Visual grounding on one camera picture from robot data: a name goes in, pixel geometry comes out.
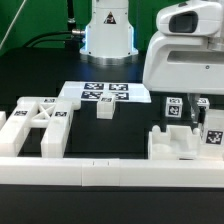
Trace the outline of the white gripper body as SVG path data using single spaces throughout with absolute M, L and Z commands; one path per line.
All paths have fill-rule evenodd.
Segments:
M 143 71 L 150 91 L 224 95 L 224 1 L 161 9 Z

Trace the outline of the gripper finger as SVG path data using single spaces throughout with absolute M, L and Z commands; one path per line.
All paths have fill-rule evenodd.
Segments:
M 195 93 L 188 93 L 187 97 L 190 105 L 192 121 L 195 124 L 203 124 L 205 119 L 205 107 L 198 105 L 200 95 Z

